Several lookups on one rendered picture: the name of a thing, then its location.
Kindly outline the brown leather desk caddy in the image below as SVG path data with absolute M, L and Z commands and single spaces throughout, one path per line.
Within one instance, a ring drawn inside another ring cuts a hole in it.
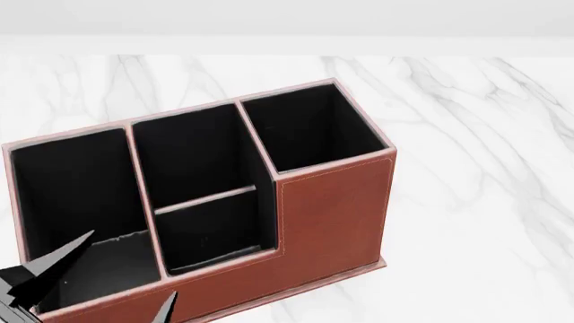
M 207 323 L 385 265 L 396 148 L 335 79 L 2 150 L 21 262 L 87 246 L 45 323 Z

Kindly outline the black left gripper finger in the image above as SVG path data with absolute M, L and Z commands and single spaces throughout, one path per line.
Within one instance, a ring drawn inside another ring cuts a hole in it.
M 155 315 L 152 323 L 170 323 L 171 316 L 174 310 L 176 300 L 178 298 L 178 293 L 173 292 L 169 298 L 162 304 L 161 308 Z
M 23 267 L 37 279 L 60 279 L 91 246 L 91 237 L 94 233 L 95 231 L 88 231 L 63 247 L 24 263 Z

